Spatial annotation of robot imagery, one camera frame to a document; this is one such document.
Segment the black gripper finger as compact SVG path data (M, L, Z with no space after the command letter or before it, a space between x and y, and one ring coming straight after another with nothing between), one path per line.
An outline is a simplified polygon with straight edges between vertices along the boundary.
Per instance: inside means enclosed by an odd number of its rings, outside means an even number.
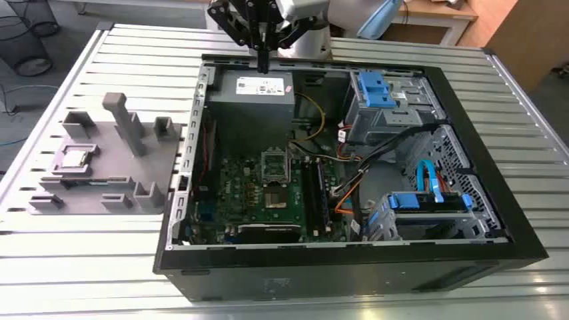
M251 31L235 8L235 1L211 1L208 15L239 46L257 53L257 72L263 73L263 39L260 28Z
M276 18L268 18L263 41L263 72L268 73L269 55L277 49L289 49L307 31L315 26L317 17L311 16L293 22L281 31L276 30Z

